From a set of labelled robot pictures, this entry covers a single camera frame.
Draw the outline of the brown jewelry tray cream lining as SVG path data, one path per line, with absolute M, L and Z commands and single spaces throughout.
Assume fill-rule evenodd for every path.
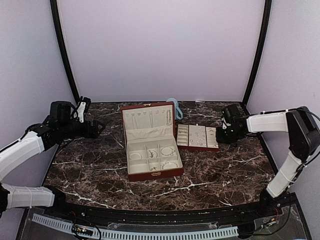
M 177 146 L 190 151 L 218 152 L 216 132 L 215 127 L 179 124 L 176 136 Z

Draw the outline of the brown jewelry box cream lining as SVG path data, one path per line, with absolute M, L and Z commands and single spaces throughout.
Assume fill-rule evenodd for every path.
M 173 102 L 124 106 L 121 118 L 129 181 L 171 178 L 184 173 L 176 142 Z M 164 147 L 173 148 L 173 156 L 163 156 L 160 151 Z M 161 169 L 167 161 L 177 162 L 179 168 Z

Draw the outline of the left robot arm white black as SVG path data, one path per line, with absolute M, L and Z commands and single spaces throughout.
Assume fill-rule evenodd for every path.
M 106 128 L 98 120 L 34 124 L 24 135 L 0 150 L 0 180 L 28 159 L 76 137 L 96 139 Z M 0 184 L 0 212 L 13 208 L 50 207 L 60 218 L 67 218 L 70 206 L 65 195 L 55 187 L 27 187 Z

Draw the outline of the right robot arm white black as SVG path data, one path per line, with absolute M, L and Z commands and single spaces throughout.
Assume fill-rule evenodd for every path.
M 245 137 L 262 134 L 287 135 L 287 157 L 264 190 L 270 198 L 282 195 L 320 154 L 320 118 L 306 106 L 243 115 L 233 104 L 223 108 L 221 114 L 221 126 L 215 134 L 220 144 L 234 145 Z

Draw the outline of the light blue mug upside down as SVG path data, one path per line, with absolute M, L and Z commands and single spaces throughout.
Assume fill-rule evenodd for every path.
M 173 104 L 174 104 L 174 115 L 175 115 L 175 119 L 176 119 L 176 120 L 182 120 L 184 116 L 183 116 L 183 113 L 182 113 L 182 111 L 181 111 L 181 109 L 180 109 L 180 107 L 179 107 L 179 102 L 178 102 L 178 100 L 175 99 L 175 98 L 168 98 L 168 99 L 166 100 L 166 102 L 173 102 Z

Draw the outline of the silver bangle upper compartment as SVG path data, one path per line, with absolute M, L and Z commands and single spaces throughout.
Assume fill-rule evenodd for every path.
M 161 150 L 160 150 L 160 153 L 163 155 L 163 156 L 173 156 L 174 153 L 175 153 L 175 150 L 171 147 L 163 147 Z

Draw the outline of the silver bangle compartment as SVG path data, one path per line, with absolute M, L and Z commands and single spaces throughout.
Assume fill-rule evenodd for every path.
M 161 165 L 162 170 L 179 168 L 179 164 L 176 161 L 166 161 Z
M 160 150 L 160 153 L 163 155 L 163 156 L 173 156 L 174 153 L 175 153 L 175 150 L 171 147 L 163 147 L 161 150 Z

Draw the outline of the silver bangle lower compartment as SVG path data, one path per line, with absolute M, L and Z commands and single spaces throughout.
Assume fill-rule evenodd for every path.
M 161 165 L 162 170 L 179 168 L 179 164 L 176 161 L 166 161 Z

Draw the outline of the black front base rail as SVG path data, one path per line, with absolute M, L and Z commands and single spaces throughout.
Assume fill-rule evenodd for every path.
M 210 208 L 203 210 L 183 211 L 134 211 L 90 207 L 73 203 L 66 203 L 65 210 L 47 207 L 36 207 L 41 214 L 83 223 L 85 220 L 98 226 L 117 224 L 141 225 L 183 225 L 218 222 L 220 224 L 242 224 L 252 222 L 262 217 L 257 214 L 258 202 L 236 206 Z

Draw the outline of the right black frame post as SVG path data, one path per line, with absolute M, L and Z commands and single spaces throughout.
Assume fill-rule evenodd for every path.
M 261 58 L 262 58 L 263 50 L 264 50 L 264 46 L 265 46 L 265 41 L 266 41 L 266 37 L 267 37 L 271 9 L 272 9 L 272 0 L 265 0 L 262 20 L 261 20 L 261 27 L 260 27 L 257 46 L 256 46 L 256 51 L 255 51 L 250 75 L 248 78 L 248 83 L 247 83 L 247 86 L 246 86 L 246 89 L 244 92 L 244 96 L 243 96 L 243 99 L 241 102 L 244 107 L 247 107 L 247 105 L 249 103 L 251 93 L 253 91 L 253 87 L 255 84 L 255 80 L 256 80 L 256 77 L 258 74 L 258 69 L 260 66 L 260 62 L 261 62 Z

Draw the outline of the black frame post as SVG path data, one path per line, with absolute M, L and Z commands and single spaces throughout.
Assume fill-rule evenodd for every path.
M 265 0 L 262 20 L 261 20 L 261 27 L 260 27 L 257 46 L 256 46 L 256 51 L 255 51 L 250 75 L 248 78 L 248 83 L 247 83 L 247 86 L 246 86 L 246 89 L 244 92 L 244 96 L 243 96 L 243 99 L 241 102 L 244 107 L 247 107 L 247 105 L 249 103 L 251 93 L 253 91 L 253 87 L 255 84 L 255 80 L 256 80 L 256 77 L 258 74 L 258 69 L 260 66 L 260 62 L 261 62 L 261 58 L 262 58 L 263 50 L 264 50 L 264 46 L 265 46 L 265 41 L 266 41 L 266 37 L 267 37 L 271 9 L 272 9 L 272 0 Z
M 73 75 L 69 56 L 67 53 L 67 48 L 66 48 L 66 44 L 65 44 L 65 39 L 64 39 L 59 9 L 58 9 L 58 1 L 57 0 L 50 0 L 49 2 L 50 2 L 51 15 L 52 15 L 52 20 L 53 20 L 55 35 L 56 35 L 62 63 L 64 66 L 64 70 L 66 73 L 66 77 L 68 80 L 68 84 L 69 84 L 74 101 L 76 103 L 78 103 L 80 100 L 80 94 L 79 94 L 79 91 L 76 86 L 76 81 L 75 81 L 75 78 Z

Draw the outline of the left black frame post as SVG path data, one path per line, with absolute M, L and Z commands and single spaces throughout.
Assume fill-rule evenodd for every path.
M 69 56 L 67 53 L 67 48 L 66 48 L 66 44 L 65 44 L 65 39 L 64 39 L 59 9 L 58 9 L 58 1 L 57 0 L 50 0 L 49 2 L 50 2 L 51 15 L 52 15 L 52 20 L 53 20 L 55 35 L 56 35 L 62 63 L 64 66 L 64 70 L 66 73 L 66 77 L 68 80 L 68 84 L 69 84 L 74 101 L 76 103 L 78 103 L 80 100 L 80 94 L 79 94 L 79 91 L 76 86 L 76 81 L 75 81 L 75 78 L 73 75 Z

